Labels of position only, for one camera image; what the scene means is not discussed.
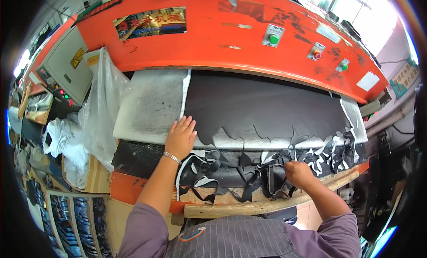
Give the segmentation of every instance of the pipe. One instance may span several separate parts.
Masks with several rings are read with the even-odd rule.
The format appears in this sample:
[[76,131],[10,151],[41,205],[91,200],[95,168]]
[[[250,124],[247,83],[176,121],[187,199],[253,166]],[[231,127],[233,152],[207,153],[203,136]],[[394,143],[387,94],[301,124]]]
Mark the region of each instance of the pipe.
[[408,100],[407,103],[405,103],[405,105],[399,111],[395,111],[387,119],[377,123],[375,126],[366,130],[366,134],[367,134],[368,138],[371,138],[376,133],[386,129],[387,127],[391,126],[392,124],[394,124],[398,120],[405,117],[408,113],[410,113],[412,110],[414,110],[414,104],[415,104],[415,98],[411,98],[410,100]]

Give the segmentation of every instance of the button panel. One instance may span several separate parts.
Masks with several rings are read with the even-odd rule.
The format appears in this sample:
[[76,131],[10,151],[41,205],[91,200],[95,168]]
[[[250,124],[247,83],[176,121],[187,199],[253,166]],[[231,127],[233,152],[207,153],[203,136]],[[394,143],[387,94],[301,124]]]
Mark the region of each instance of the button panel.
[[264,35],[262,44],[270,47],[277,47],[282,38],[285,28],[269,24]]
[[325,46],[321,43],[316,42],[314,46],[311,48],[310,52],[307,55],[307,58],[317,61],[322,58],[322,53],[325,50]]
[[46,84],[47,90],[49,90],[54,96],[61,98],[63,101],[67,101],[70,106],[75,105],[74,100],[66,93],[64,89],[53,79],[53,77],[46,71],[45,68],[40,67],[36,73],[40,76],[43,82]]
[[338,66],[335,68],[336,71],[342,73],[343,71],[348,69],[348,64],[350,61],[348,59],[343,59]]

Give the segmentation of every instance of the striped apron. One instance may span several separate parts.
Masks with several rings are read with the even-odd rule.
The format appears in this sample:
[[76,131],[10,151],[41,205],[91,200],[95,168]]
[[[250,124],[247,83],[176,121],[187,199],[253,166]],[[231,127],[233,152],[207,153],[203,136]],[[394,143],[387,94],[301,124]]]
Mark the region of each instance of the striped apron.
[[234,215],[185,229],[168,244],[165,258],[300,258],[285,222]]

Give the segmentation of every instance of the hand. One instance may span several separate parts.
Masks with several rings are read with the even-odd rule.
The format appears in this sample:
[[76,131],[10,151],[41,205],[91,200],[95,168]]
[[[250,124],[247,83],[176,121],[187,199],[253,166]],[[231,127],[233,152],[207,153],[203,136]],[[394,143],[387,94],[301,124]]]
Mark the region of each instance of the hand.
[[310,167],[306,163],[292,160],[285,163],[284,167],[285,175],[289,182],[291,182],[293,186],[301,188],[302,190],[319,181],[319,179],[313,175]]
[[179,122],[175,121],[170,128],[164,144],[164,150],[179,160],[183,160],[193,150],[197,131],[193,131],[195,120],[191,116],[183,116]]
[[31,93],[31,85],[27,85],[27,87],[24,89],[24,92],[22,92],[23,97],[29,97],[29,94]]

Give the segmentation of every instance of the yellow warning sign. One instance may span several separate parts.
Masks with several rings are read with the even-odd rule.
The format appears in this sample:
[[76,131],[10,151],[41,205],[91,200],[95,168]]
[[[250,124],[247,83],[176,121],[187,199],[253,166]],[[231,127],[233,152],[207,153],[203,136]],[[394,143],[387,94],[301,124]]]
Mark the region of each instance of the yellow warning sign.
[[92,66],[92,65],[97,64],[98,60],[99,60],[99,54],[97,54],[97,55],[95,55],[93,57],[88,58],[88,66]]
[[83,48],[80,48],[78,52],[74,55],[73,59],[70,62],[74,69],[76,69],[79,63],[82,61],[84,53],[85,51],[83,50]]

